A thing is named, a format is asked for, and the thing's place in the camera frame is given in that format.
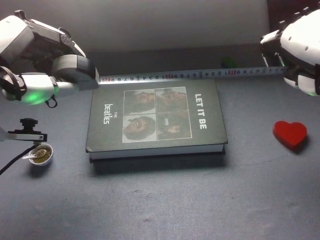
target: white backdrop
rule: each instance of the white backdrop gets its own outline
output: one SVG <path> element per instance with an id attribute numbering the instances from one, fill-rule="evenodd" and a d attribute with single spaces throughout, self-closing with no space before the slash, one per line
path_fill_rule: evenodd
<path id="1" fill-rule="evenodd" d="M 269 30 L 267 0 L 9 0 L 0 19 L 19 9 L 86 52 L 254 44 Z"/>

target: table surface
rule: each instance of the table surface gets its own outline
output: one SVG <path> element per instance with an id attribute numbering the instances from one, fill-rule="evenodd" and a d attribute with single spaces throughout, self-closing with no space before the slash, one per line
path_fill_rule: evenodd
<path id="1" fill-rule="evenodd" d="M 89 163 L 92 93 L 58 107 L 0 100 L 0 125 L 39 120 L 54 160 L 20 160 L 0 176 L 1 240 L 318 240 L 320 99 L 280 77 L 218 80 L 225 155 Z M 299 154 L 273 136 L 275 122 L 302 122 Z M 0 143 L 0 167 L 31 144 Z"/>

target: small bowl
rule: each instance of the small bowl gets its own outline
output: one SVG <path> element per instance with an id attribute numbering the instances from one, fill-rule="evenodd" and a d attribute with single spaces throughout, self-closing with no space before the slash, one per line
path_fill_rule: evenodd
<path id="1" fill-rule="evenodd" d="M 32 163 L 33 165 L 36 165 L 36 166 L 45 166 L 45 165 L 48 165 L 49 163 L 52 162 L 52 160 L 54 159 L 54 149 L 52 148 L 52 146 L 50 146 L 49 144 L 46 144 L 46 143 L 42 143 L 39 146 L 37 146 L 35 149 L 31 150 L 28 153 L 28 156 L 35 154 L 37 151 L 43 149 L 44 147 L 49 148 L 51 150 L 51 156 L 47 160 L 45 160 L 44 162 L 41 162 L 41 163 L 36 163 L 33 161 L 32 158 L 29 158 L 30 163 Z"/>

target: ruler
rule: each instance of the ruler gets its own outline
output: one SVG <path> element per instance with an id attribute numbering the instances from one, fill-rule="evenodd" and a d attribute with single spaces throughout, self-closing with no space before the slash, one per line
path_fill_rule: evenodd
<path id="1" fill-rule="evenodd" d="M 286 67 L 252 67 L 252 68 L 227 68 L 187 71 L 165 71 L 142 74 L 126 74 L 115 76 L 101 76 L 101 86 L 110 84 L 136 84 L 183 81 L 188 79 L 220 79 L 283 75 Z"/>

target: white robotic hand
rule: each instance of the white robotic hand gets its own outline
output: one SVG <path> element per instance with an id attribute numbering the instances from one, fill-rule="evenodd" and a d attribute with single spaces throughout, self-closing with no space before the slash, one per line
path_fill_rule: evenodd
<path id="1" fill-rule="evenodd" d="M 98 88 L 95 65 L 65 29 L 29 20 L 19 10 L 0 21 L 0 32 L 0 88 L 7 100 L 55 108 L 56 98 Z M 32 61 L 38 72 L 12 73 L 19 59 Z"/>
<path id="2" fill-rule="evenodd" d="M 320 10 L 296 12 L 293 22 L 261 38 L 267 67 L 287 66 L 284 80 L 311 96 L 320 95 Z"/>

